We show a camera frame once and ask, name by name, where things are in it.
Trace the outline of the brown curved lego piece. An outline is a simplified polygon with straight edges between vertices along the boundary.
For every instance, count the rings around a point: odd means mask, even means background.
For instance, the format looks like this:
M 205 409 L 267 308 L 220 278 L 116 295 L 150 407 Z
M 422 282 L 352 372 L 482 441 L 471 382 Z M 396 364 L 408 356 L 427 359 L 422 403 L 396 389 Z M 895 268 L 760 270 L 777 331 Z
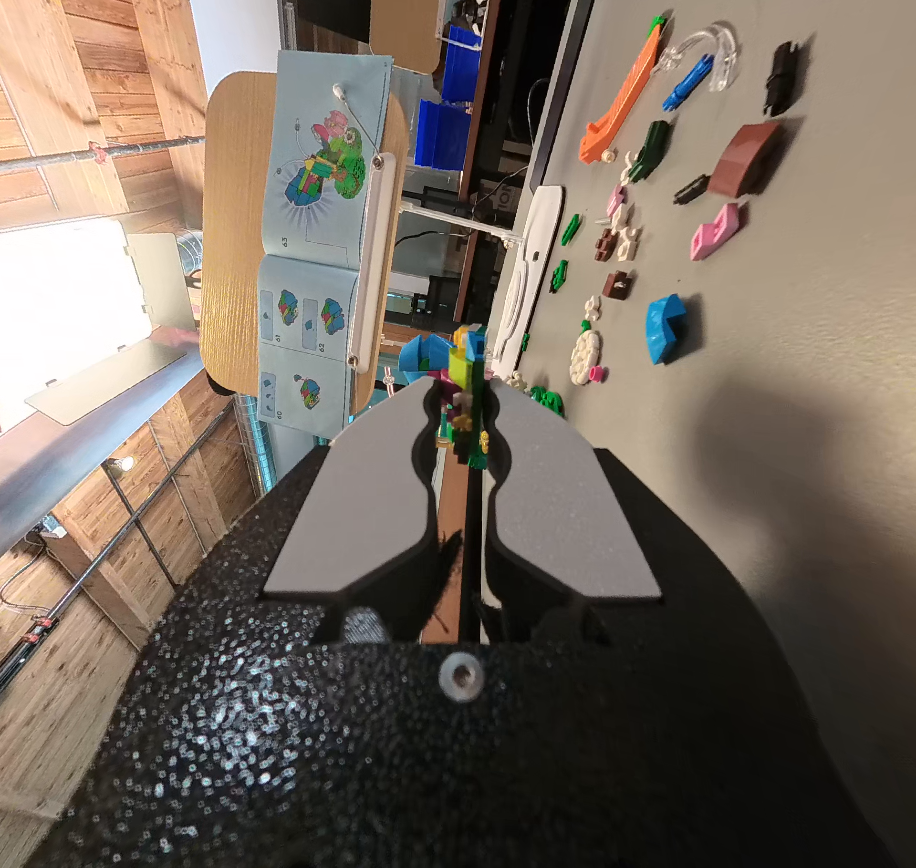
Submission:
M 741 125 L 719 157 L 707 191 L 726 198 L 756 192 L 782 137 L 780 120 Z

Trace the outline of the white round lego flower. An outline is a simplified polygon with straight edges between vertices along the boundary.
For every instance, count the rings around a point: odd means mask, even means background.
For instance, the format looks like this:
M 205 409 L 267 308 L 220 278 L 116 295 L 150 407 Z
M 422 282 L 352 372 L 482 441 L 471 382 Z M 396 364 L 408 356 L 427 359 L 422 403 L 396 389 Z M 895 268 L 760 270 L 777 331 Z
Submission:
M 569 377 L 572 384 L 584 386 L 590 381 L 593 367 L 600 365 L 602 340 L 600 333 L 592 328 L 583 330 L 572 349 Z

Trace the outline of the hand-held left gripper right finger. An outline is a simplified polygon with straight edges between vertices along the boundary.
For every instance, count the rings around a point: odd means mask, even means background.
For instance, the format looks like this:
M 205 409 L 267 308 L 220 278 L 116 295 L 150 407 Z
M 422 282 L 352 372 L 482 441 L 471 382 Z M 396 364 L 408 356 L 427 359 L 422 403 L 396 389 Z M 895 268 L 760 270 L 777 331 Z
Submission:
M 505 382 L 485 394 L 489 435 L 484 569 L 490 643 L 524 643 L 558 619 L 604 642 L 598 613 L 656 605 L 662 591 L 592 444 Z

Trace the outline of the blue lego rod piece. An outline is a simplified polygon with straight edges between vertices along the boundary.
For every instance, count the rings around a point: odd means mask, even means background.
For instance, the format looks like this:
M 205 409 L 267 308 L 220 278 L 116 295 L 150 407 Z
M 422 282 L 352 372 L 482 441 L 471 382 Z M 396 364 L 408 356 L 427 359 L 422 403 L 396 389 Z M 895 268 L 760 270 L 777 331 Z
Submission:
M 686 77 L 673 88 L 669 96 L 664 100 L 662 103 L 662 111 L 666 114 L 670 114 L 679 109 L 710 74 L 714 65 L 715 56 L 713 54 L 704 54 Z

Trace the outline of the bright studio light panel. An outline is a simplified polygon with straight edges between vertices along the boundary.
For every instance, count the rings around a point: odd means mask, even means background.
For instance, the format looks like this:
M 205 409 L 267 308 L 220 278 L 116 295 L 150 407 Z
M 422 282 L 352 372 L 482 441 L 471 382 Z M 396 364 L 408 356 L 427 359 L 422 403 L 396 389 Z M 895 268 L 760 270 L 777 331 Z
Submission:
M 90 218 L 1 233 L 1 427 L 29 402 L 160 328 L 197 331 L 198 233 L 128 233 Z

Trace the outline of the metal ceiling pipe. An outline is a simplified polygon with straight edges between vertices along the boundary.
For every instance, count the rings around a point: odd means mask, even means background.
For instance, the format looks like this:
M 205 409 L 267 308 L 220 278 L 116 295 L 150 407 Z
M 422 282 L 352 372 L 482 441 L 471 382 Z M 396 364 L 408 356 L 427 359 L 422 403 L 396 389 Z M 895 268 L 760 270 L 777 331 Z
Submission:
M 23 156 L 15 159 L 1 161 L 1 174 L 12 174 L 22 171 L 37 170 L 41 167 L 52 165 L 67 165 L 91 161 L 99 165 L 106 164 L 111 159 L 131 155 L 147 155 L 151 153 L 168 151 L 192 145 L 204 144 L 205 136 L 182 136 L 180 138 L 147 141 L 136 144 L 119 143 L 100 145 L 90 142 L 84 150 L 74 150 L 53 154 Z

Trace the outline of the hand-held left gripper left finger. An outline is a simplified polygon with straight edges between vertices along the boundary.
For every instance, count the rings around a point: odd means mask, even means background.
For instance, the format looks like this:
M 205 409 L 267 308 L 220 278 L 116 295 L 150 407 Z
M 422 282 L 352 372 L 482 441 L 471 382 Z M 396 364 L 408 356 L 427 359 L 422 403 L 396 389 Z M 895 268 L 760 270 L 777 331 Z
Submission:
M 432 479 L 441 381 L 419 379 L 347 426 L 326 450 L 262 596 L 325 611 L 323 639 L 370 608 L 396 642 L 416 641 L 461 537 L 440 541 Z

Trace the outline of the colourful lego model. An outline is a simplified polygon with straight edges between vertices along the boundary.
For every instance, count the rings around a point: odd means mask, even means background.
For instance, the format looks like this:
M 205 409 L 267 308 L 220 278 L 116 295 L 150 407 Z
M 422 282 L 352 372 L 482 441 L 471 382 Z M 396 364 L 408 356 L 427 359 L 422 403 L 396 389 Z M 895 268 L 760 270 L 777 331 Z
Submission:
M 413 338 L 401 348 L 397 364 L 408 382 L 425 377 L 439 382 L 437 446 L 452 450 L 458 463 L 476 471 L 486 470 L 488 461 L 486 346 L 483 326 L 460 326 L 451 339 L 433 333 Z

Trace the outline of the dark green lego piece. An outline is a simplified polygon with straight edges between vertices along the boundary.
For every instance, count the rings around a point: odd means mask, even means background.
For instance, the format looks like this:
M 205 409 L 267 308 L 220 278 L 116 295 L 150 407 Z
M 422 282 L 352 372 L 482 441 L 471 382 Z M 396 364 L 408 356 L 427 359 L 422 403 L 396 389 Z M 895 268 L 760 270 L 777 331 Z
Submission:
M 652 122 L 647 130 L 643 147 L 628 172 L 627 182 L 636 184 L 648 178 L 666 154 L 671 133 L 671 123 L 664 120 Z

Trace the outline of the orange long lego piece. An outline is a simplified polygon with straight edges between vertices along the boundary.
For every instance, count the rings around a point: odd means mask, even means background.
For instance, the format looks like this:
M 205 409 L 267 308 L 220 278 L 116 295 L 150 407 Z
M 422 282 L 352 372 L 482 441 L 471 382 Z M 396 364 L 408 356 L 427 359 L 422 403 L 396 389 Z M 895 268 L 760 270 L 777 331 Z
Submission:
M 597 121 L 587 125 L 579 146 L 581 163 L 588 165 L 601 160 L 603 154 L 612 147 L 625 119 L 645 89 L 652 68 L 658 61 L 663 30 L 658 32 L 657 27 L 653 35 L 646 39 L 609 110 Z

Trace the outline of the small wooden board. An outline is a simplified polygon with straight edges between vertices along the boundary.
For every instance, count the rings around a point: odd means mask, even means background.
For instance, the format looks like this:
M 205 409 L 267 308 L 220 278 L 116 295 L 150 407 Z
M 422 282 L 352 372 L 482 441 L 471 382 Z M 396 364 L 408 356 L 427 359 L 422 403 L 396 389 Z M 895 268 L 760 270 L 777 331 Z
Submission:
M 371 0 L 369 47 L 404 70 L 434 73 L 441 56 L 440 0 Z

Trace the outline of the blue curved lego piece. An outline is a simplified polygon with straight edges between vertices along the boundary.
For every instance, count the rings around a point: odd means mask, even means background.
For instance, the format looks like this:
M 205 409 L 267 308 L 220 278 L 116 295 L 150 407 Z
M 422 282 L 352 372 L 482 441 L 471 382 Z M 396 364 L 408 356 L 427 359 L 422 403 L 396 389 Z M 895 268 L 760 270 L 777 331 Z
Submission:
M 687 319 L 688 310 L 676 293 L 648 304 L 645 340 L 653 365 L 663 364 L 669 360 L 685 332 Z

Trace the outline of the lego instruction booklet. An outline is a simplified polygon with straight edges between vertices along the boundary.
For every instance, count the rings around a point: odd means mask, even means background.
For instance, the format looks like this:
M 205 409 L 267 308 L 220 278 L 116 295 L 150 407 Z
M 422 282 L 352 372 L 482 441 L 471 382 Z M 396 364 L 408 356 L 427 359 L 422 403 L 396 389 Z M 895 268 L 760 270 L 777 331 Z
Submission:
M 355 414 L 350 322 L 370 165 L 392 153 L 381 144 L 393 69 L 383 55 L 278 57 L 257 284 L 258 418 L 314 437 L 335 438 Z

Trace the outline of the pink lego bracket piece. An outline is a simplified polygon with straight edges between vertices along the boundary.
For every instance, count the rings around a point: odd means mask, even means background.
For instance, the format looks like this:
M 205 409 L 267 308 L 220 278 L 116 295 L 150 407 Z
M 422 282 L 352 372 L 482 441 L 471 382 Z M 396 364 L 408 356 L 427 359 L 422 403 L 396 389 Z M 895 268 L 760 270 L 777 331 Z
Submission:
M 726 243 L 747 225 L 750 203 L 747 201 L 729 201 L 725 203 L 712 221 L 702 223 L 690 244 L 689 257 L 694 263 L 702 262 Z

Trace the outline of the wooden book stand board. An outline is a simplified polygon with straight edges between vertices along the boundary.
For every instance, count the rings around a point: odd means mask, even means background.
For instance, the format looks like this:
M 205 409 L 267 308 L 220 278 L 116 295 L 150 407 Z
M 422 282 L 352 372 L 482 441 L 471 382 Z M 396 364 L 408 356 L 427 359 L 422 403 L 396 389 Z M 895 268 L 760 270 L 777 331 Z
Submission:
M 225 77 L 212 93 L 205 126 L 201 356 L 216 382 L 253 396 L 257 402 L 257 284 L 258 268 L 266 253 L 261 227 L 277 70 L 278 65 L 275 72 L 235 72 Z M 406 116 L 390 83 L 381 146 L 395 154 L 397 169 L 386 246 L 387 270 L 375 321 L 375 367 L 406 167 L 406 134 Z M 374 381 L 375 369 L 357 377 L 354 416 L 368 404 Z

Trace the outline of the white book stand base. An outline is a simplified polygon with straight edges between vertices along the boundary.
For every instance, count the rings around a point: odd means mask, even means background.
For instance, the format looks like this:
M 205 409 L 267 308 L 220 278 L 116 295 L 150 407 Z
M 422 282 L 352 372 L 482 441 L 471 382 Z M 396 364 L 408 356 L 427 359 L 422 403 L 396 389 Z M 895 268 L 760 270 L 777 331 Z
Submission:
M 562 186 L 541 186 L 534 193 L 520 244 L 511 265 L 510 282 L 491 353 L 494 375 L 508 379 L 517 369 L 522 340 L 550 264 L 564 206 Z

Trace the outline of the blue storage bin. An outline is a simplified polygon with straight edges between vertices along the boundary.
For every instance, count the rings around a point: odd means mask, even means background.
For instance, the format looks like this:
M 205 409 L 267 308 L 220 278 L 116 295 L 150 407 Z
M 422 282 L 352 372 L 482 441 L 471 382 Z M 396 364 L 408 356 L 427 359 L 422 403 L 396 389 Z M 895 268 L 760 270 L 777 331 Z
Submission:
M 414 164 L 442 171 L 461 171 L 472 115 L 463 108 L 421 99 L 418 104 Z
M 452 25 L 445 46 L 441 98 L 449 104 L 471 103 L 475 99 L 482 38 L 472 29 Z

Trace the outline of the clear curved lego piece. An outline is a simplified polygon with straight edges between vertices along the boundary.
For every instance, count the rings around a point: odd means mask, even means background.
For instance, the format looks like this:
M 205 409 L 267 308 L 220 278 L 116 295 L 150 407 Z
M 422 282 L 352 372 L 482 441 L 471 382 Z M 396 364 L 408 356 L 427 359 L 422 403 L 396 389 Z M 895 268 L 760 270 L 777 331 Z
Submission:
M 690 49 L 707 40 L 714 42 L 716 47 L 713 67 L 709 74 L 709 92 L 724 92 L 737 74 L 739 46 L 732 27 L 723 21 L 713 22 L 683 38 L 678 44 L 665 48 L 660 53 L 651 74 L 673 71 Z

